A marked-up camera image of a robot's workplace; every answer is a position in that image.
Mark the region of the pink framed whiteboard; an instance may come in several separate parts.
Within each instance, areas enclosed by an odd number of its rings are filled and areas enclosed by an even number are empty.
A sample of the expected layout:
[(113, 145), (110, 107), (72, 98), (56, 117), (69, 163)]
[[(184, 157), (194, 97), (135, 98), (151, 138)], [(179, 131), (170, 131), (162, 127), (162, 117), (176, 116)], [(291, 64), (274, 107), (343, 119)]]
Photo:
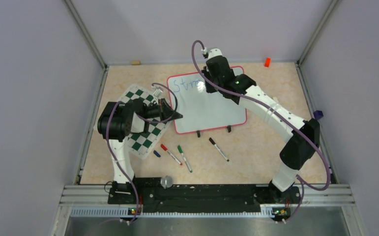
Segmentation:
[(178, 134), (241, 125), (247, 111), (219, 92), (206, 92), (205, 81), (198, 72), (170, 76), (167, 86), (172, 106), (183, 117), (175, 120)]

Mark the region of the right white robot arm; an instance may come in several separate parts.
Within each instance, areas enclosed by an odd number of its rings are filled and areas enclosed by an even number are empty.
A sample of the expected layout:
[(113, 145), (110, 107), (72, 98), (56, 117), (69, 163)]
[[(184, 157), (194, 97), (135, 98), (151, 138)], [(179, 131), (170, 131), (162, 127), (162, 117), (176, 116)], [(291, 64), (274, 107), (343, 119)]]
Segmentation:
[(249, 76), (236, 75), (220, 49), (202, 49), (202, 55), (206, 59), (201, 70), (206, 79), (206, 91), (219, 92), (224, 98), (261, 117), (286, 143), (279, 154), (282, 163), (269, 189), (272, 201), (283, 202), (289, 196), (288, 189), (299, 170), (320, 146), (320, 124), (314, 118), (305, 120), (285, 109)]

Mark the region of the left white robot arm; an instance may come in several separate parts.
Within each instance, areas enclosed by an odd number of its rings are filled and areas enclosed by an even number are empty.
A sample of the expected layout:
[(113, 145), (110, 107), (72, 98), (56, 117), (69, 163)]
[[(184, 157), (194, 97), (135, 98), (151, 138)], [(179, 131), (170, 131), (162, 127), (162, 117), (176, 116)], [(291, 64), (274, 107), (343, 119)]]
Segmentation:
[(133, 134), (143, 135), (149, 132), (149, 125), (166, 123), (183, 118), (164, 98), (152, 104), (140, 99), (127, 103), (108, 102), (97, 121), (98, 133), (106, 140), (114, 168), (112, 188), (120, 191), (120, 197), (126, 203), (138, 198), (138, 189), (134, 187), (135, 173), (131, 167), (128, 138)]

